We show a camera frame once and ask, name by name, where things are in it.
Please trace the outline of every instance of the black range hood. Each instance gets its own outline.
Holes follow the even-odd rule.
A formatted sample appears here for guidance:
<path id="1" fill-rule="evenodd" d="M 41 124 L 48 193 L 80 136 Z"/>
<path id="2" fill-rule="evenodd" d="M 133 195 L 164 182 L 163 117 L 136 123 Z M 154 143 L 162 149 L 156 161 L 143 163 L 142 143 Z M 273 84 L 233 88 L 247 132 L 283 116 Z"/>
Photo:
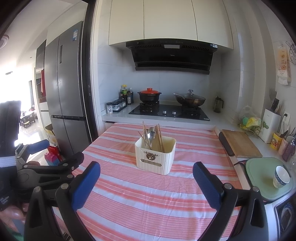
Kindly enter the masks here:
<path id="1" fill-rule="evenodd" d="M 142 39 L 126 42 L 136 70 L 177 70 L 209 74 L 217 45 L 188 39 Z"/>

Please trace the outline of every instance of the refrigerator door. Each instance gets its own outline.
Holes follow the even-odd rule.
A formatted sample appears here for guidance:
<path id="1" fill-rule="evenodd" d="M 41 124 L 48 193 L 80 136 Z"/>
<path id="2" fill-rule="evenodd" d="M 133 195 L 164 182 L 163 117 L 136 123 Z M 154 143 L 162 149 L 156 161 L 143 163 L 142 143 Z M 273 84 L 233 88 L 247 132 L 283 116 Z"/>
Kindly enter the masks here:
<path id="1" fill-rule="evenodd" d="M 57 139 L 57 143 L 59 144 L 59 148 L 61 149 L 61 154 L 65 158 L 72 156 L 74 152 L 72 150 L 72 147 L 67 135 L 64 120 L 51 118 L 51 121 L 52 121 L 53 131 Z"/>
<path id="2" fill-rule="evenodd" d="M 54 39 L 45 48 L 44 56 L 44 78 L 46 100 L 50 115 L 62 115 L 59 103 L 59 88 L 57 84 L 57 50 L 59 37 Z"/>
<path id="3" fill-rule="evenodd" d="M 73 152 L 84 151 L 90 144 L 86 121 L 64 120 L 64 123 Z"/>
<path id="4" fill-rule="evenodd" d="M 80 72 L 82 21 L 59 37 L 57 76 L 62 115 L 85 116 Z"/>

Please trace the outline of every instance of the knife block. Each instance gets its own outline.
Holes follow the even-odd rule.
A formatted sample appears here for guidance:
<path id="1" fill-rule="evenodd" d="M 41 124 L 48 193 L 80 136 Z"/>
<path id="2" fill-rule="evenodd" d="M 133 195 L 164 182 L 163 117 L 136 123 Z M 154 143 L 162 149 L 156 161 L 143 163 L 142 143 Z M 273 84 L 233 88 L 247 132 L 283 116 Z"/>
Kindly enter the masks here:
<path id="1" fill-rule="evenodd" d="M 259 137 L 265 143 L 271 143 L 272 136 L 274 132 L 277 132 L 280 121 L 280 115 L 273 113 L 268 109 L 265 109 L 263 119 L 261 121 L 261 130 L 259 133 Z"/>

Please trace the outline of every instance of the blue gripper pad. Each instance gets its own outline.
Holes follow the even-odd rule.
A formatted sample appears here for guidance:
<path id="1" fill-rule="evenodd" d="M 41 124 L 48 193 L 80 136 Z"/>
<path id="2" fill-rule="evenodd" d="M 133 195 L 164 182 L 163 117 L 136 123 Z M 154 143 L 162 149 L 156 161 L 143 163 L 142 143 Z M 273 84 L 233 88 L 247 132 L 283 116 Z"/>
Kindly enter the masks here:
<path id="1" fill-rule="evenodd" d="M 216 175 L 210 174 L 208 169 L 200 161 L 194 163 L 192 172 L 194 179 L 202 190 L 202 193 L 211 208 L 219 210 L 221 206 L 221 197 L 224 192 L 222 182 Z"/>
<path id="2" fill-rule="evenodd" d="M 70 184 L 72 193 L 72 208 L 76 212 L 78 209 L 82 208 L 85 204 L 89 194 L 91 193 L 94 185 L 99 179 L 101 174 L 100 164 L 92 161 L 84 172 L 72 181 Z"/>
<path id="3" fill-rule="evenodd" d="M 34 154 L 48 147 L 49 147 L 49 141 L 45 139 L 45 140 L 30 144 L 27 148 L 27 152 L 28 154 Z"/>

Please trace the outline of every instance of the kitchen counter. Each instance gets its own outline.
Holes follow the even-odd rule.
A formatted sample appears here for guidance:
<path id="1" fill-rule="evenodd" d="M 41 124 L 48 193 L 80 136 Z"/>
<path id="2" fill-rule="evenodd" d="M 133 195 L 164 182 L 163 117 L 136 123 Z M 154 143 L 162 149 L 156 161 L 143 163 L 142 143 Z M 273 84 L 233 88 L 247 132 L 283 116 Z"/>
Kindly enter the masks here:
<path id="1" fill-rule="evenodd" d="M 203 130 L 212 130 L 215 131 L 218 135 L 222 129 L 229 130 L 241 130 L 238 125 L 231 124 L 226 118 L 222 115 L 222 113 L 215 113 L 211 109 L 202 108 L 205 114 L 208 116 L 210 121 L 204 120 L 192 120 L 192 119 L 183 119 L 183 118 L 173 118 L 173 117 L 162 117 L 162 116 L 149 116 L 149 115 L 130 115 L 134 108 L 136 108 L 139 103 L 134 103 L 132 105 L 127 106 L 124 110 L 119 113 L 112 114 L 104 114 L 102 116 L 103 121 L 110 122 L 124 122 L 124 123 L 133 123 L 133 124 L 142 124 L 144 121 L 147 125 L 156 125 L 160 124 L 161 126 L 171 126 L 171 127 L 184 127 L 190 129 L 203 129 Z M 263 157 L 275 157 L 281 160 L 284 164 L 286 162 L 283 161 L 282 157 L 278 154 L 276 150 L 270 148 L 270 144 L 264 143 L 259 137 L 250 137 L 251 141 L 255 144 L 255 146 L 259 149 Z M 238 161 L 246 160 L 246 158 L 236 158 L 235 156 L 230 157 L 230 160 L 233 164 Z M 235 165 L 234 169 L 238 175 L 239 181 L 242 185 L 243 189 L 249 190 L 250 185 L 246 179 L 244 169 L 241 165 Z M 273 203 L 266 204 L 265 210 L 268 219 L 268 227 L 269 227 L 269 241 L 278 240 L 278 231 L 277 231 L 277 218 L 275 214 L 275 207 L 287 200 L 296 192 L 296 172 L 291 171 L 292 178 L 294 180 L 293 189 L 286 194 L 285 196 L 279 198 Z"/>
<path id="2" fill-rule="evenodd" d="M 139 103 L 134 103 L 128 105 L 122 111 L 112 114 L 103 114 L 103 121 L 111 122 L 123 122 L 132 124 L 142 124 L 143 121 L 147 125 L 160 124 L 161 126 L 171 126 L 171 127 L 186 127 L 190 129 L 202 129 L 202 130 L 215 130 L 216 126 L 221 129 L 230 129 L 233 127 L 224 117 L 222 113 L 215 113 L 210 109 L 203 108 L 202 110 L 208 116 L 210 121 L 206 120 L 193 120 L 184 118 L 173 118 L 173 117 L 163 117 L 163 116 L 150 116 L 150 115 L 132 115 L 129 114 L 133 109 L 135 109 Z"/>

